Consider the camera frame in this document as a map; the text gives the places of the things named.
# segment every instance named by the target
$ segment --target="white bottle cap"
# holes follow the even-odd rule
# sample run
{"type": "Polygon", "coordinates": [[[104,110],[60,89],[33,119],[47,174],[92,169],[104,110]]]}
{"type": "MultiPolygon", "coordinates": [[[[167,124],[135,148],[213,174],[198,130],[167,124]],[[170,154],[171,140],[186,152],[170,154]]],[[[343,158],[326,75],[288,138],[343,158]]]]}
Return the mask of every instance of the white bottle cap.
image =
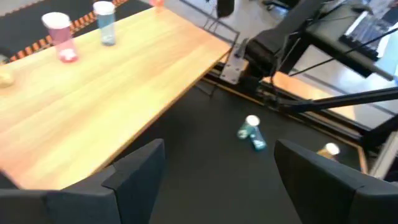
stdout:
{"type": "Polygon", "coordinates": [[[334,143],[328,143],[325,146],[325,149],[333,156],[337,155],[340,153],[340,149],[338,146],[334,143]]]}
{"type": "Polygon", "coordinates": [[[49,29],[64,29],[70,26],[69,16],[61,12],[50,12],[42,16],[44,25],[49,29]]]}
{"type": "Polygon", "coordinates": [[[94,12],[97,15],[111,15],[114,14],[114,4],[108,1],[98,1],[93,4],[94,12]]]}
{"type": "Polygon", "coordinates": [[[250,126],[258,126],[260,124],[260,119],[256,115],[249,115],[246,118],[246,122],[250,126]]]}

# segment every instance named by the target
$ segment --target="blue cup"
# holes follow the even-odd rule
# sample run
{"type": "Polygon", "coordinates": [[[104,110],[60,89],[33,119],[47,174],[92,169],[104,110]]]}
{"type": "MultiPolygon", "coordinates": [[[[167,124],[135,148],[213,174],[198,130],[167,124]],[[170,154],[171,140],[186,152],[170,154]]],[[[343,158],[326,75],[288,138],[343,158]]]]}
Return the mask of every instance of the blue cup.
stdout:
{"type": "Polygon", "coordinates": [[[114,9],[113,3],[98,1],[93,4],[97,16],[98,27],[101,30],[101,41],[103,45],[112,46],[116,43],[114,33],[114,9]]]}

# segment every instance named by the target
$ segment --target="black mat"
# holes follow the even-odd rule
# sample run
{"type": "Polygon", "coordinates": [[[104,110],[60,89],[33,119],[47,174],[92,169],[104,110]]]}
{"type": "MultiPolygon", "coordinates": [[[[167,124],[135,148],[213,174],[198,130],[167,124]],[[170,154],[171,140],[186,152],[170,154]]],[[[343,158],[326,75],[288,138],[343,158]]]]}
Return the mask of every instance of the black mat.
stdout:
{"type": "Polygon", "coordinates": [[[335,142],[340,161],[359,169],[356,150],[342,142],[223,90],[209,99],[193,88],[120,155],[165,139],[167,170],[151,224],[300,223],[272,154],[236,137],[248,114],[260,117],[271,149],[279,138],[313,151],[335,142]]]}

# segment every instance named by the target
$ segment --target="small bottle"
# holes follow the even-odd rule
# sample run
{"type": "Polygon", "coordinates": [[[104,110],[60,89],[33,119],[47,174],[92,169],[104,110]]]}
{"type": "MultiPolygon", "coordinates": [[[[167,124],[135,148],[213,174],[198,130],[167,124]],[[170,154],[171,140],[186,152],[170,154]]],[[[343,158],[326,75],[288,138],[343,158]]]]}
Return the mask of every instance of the small bottle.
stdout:
{"type": "Polygon", "coordinates": [[[252,132],[254,127],[260,124],[260,119],[256,115],[247,116],[245,122],[238,130],[238,138],[246,139],[252,132]]]}
{"type": "Polygon", "coordinates": [[[250,134],[250,140],[256,151],[263,150],[267,147],[267,143],[262,137],[260,129],[256,126],[254,127],[252,133],[250,134]]]}
{"type": "Polygon", "coordinates": [[[337,154],[340,153],[339,147],[334,143],[328,143],[323,149],[317,152],[318,155],[323,156],[327,159],[334,159],[337,154]]]}
{"type": "Polygon", "coordinates": [[[114,30],[115,6],[108,1],[98,1],[93,4],[97,16],[98,27],[101,30],[101,41],[105,46],[112,46],[116,43],[114,30]]]}

